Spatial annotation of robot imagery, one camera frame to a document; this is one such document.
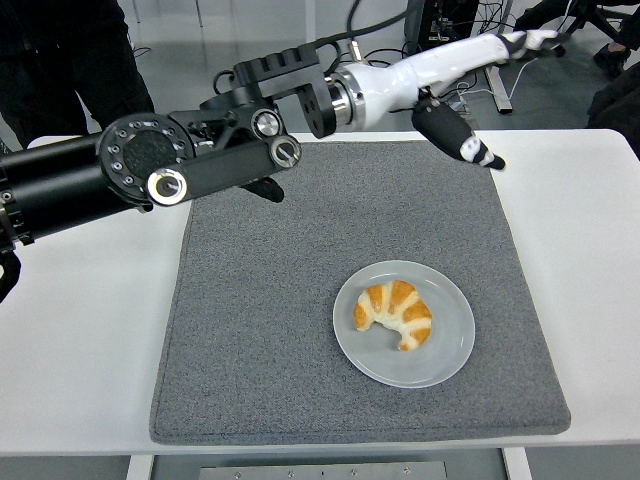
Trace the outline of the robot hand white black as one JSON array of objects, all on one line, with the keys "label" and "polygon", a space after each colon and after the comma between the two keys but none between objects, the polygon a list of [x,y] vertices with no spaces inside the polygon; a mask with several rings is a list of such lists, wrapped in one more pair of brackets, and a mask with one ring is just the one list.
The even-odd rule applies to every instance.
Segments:
[{"label": "robot hand white black", "polygon": [[348,64],[333,78],[350,108],[349,128],[366,130],[387,113],[409,110],[414,129],[446,155],[502,170],[505,161],[438,96],[469,72],[532,59],[564,41],[565,36],[555,30],[485,33],[415,54],[386,68]]}]

